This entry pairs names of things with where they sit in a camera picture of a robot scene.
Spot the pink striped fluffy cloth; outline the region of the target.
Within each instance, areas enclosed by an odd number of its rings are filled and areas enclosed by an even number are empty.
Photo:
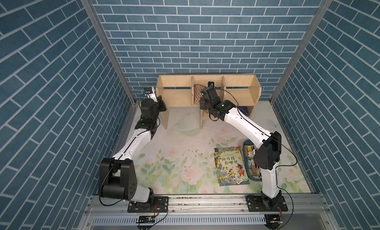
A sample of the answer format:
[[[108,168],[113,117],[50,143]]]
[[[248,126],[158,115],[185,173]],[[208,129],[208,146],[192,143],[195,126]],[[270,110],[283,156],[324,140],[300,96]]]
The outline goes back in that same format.
[[[195,84],[194,85],[194,103],[199,105],[200,99],[202,98],[201,91],[205,88],[203,85]]]

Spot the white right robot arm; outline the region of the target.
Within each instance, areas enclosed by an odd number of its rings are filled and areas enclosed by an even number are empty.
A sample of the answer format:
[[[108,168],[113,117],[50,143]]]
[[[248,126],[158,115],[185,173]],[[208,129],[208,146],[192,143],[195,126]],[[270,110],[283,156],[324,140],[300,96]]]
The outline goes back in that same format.
[[[233,102],[222,101],[213,86],[201,91],[200,108],[238,129],[258,148],[253,159],[261,172],[262,195],[270,200],[279,197],[277,168],[282,152],[281,134],[262,128],[245,116]]]

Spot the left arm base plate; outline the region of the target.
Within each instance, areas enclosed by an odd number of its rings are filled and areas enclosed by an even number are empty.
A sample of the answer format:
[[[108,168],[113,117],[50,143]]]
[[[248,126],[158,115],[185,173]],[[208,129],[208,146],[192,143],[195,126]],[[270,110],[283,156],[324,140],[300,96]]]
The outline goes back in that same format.
[[[128,213],[164,213],[168,210],[168,196],[154,196],[148,202],[130,201]]]

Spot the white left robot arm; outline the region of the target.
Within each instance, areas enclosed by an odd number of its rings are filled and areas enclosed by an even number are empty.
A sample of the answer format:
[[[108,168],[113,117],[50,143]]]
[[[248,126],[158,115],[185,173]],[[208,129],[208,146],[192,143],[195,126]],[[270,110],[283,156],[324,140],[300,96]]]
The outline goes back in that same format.
[[[99,199],[111,198],[152,205],[154,192],[138,185],[134,159],[152,140],[160,125],[159,113],[166,111],[161,96],[154,94],[141,102],[141,116],[132,137],[111,158],[104,158],[99,167]]]

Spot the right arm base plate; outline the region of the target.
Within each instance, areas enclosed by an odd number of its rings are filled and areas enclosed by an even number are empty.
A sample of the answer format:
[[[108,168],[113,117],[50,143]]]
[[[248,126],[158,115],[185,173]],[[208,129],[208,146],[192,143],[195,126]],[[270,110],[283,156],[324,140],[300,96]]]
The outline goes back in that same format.
[[[288,212],[289,210],[281,193],[273,199],[266,195],[248,195],[245,201],[249,212]]]

